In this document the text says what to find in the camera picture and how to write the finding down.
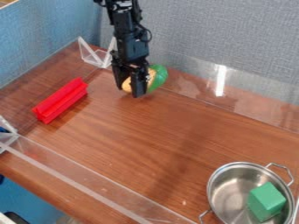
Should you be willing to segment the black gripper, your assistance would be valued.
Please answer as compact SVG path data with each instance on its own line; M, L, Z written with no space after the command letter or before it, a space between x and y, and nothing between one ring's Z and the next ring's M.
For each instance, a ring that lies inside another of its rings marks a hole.
M119 51L113 50L109 55L111 56L110 66L115 81L115 87L121 88L121 85L130 76L130 89L132 96L134 98L142 96L146 92L148 83L148 61L146 56L149 52L146 50L129 52L121 54Z

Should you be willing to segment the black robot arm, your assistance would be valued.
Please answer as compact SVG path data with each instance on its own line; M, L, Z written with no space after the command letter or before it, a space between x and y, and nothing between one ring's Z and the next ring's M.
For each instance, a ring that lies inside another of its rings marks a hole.
M140 24L142 20L137 0L93 0L106 9L109 23L113 26L115 50L110 51L111 72L115 87L129 79L132 96L142 96L146 92L149 73L148 43L152 39L150 31Z

